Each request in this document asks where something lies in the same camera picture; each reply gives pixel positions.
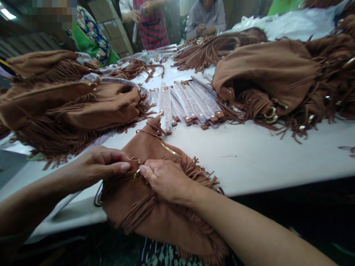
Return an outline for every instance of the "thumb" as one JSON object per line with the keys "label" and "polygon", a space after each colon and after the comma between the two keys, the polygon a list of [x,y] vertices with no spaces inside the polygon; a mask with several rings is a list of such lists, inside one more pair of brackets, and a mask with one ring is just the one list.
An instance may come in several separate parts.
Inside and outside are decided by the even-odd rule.
{"label": "thumb", "polygon": [[103,167],[102,171],[104,172],[105,175],[113,176],[113,175],[118,175],[127,172],[131,168],[131,165],[126,162],[118,162],[118,163],[105,165],[102,167]]}
{"label": "thumb", "polygon": [[156,182],[158,177],[154,174],[153,170],[149,166],[142,165],[139,167],[139,169],[141,170],[141,174],[145,179],[148,180],[149,183]]}

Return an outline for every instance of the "white work table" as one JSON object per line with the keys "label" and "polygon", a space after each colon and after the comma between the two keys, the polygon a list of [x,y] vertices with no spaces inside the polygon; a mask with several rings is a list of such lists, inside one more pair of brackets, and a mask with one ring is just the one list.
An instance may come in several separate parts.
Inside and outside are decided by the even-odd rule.
{"label": "white work table", "polygon": [[[177,72],[166,68],[164,82],[172,85],[174,80],[186,80],[193,71]],[[159,87],[160,73],[147,88]],[[141,82],[145,75],[136,78]],[[128,133],[115,134],[103,146],[123,148],[142,129],[146,121],[139,122]],[[258,126],[253,121],[244,125],[221,124],[218,129],[203,131],[199,126],[187,127],[183,123],[173,128],[165,142],[182,149],[190,157],[199,158],[200,165],[213,172],[220,187],[228,196],[270,191],[319,181],[349,177],[355,174],[355,158],[349,157],[339,146],[355,146],[355,124],[337,120],[328,124],[325,119],[317,130],[308,131],[308,139],[298,144],[288,132],[282,140],[276,132]],[[22,187],[54,170],[42,171],[44,162],[28,162],[1,190],[0,201]],[[32,234],[29,242],[46,235],[106,220],[101,208],[94,207],[94,197],[99,188],[96,184],[75,197],[53,219],[42,223]]]}

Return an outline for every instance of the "hand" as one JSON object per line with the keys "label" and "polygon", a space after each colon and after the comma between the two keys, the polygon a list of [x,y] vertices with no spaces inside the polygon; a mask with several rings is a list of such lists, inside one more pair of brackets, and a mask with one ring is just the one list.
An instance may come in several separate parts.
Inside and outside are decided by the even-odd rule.
{"label": "hand", "polygon": [[211,27],[208,27],[208,29],[206,30],[205,35],[206,36],[213,35],[215,32],[216,32],[216,28],[211,26]]}
{"label": "hand", "polygon": [[200,24],[200,25],[197,27],[197,29],[196,29],[197,35],[198,35],[198,36],[201,36],[201,35],[202,35],[202,32],[204,31],[204,29],[205,29],[205,25],[204,25],[203,23]]}
{"label": "hand", "polygon": [[133,20],[137,24],[140,24],[142,22],[142,18],[138,10],[133,9],[130,13],[130,17],[131,20]]}
{"label": "hand", "polygon": [[152,189],[167,201],[184,205],[199,183],[185,175],[181,166],[168,160],[147,160],[140,166]]}
{"label": "hand", "polygon": [[99,59],[97,59],[96,57],[94,57],[94,59],[91,60],[90,63],[93,64],[93,65],[99,66],[101,62],[99,61]]}
{"label": "hand", "polygon": [[51,173],[48,178],[60,191],[72,194],[91,187],[100,180],[127,172],[130,164],[120,161],[128,159],[120,150],[97,146]]}
{"label": "hand", "polygon": [[146,1],[143,3],[144,12],[146,15],[150,15],[153,13],[155,6],[154,1]]}

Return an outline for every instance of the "fluorescent light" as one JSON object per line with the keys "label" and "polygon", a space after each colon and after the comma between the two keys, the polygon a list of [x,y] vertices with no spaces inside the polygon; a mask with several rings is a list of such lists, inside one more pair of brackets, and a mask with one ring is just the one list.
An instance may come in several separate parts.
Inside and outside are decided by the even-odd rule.
{"label": "fluorescent light", "polygon": [[2,8],[0,9],[1,13],[3,13],[5,15],[5,17],[7,17],[10,20],[13,20],[16,18],[16,16],[14,16],[13,14],[11,14],[7,9]]}

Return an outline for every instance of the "worker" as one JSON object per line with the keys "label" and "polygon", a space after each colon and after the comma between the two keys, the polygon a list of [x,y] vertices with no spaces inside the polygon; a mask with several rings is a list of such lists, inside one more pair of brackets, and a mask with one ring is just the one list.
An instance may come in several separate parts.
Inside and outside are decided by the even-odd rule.
{"label": "worker", "polygon": [[190,9],[186,39],[217,34],[226,28],[223,0],[197,0]]}
{"label": "worker", "polygon": [[[130,169],[122,151],[95,147],[0,202],[0,265],[7,265],[36,226],[67,195]],[[198,213],[246,265],[336,265],[291,231],[185,175],[180,165],[147,160],[144,178],[162,198]]]}
{"label": "worker", "polygon": [[143,48],[154,50],[170,45],[165,20],[160,10],[169,0],[120,0],[122,20],[135,22],[141,35]]}
{"label": "worker", "polygon": [[81,52],[88,53],[91,63],[98,66],[116,64],[118,55],[106,40],[90,13],[82,6],[77,7],[77,21],[72,29],[66,30]]}

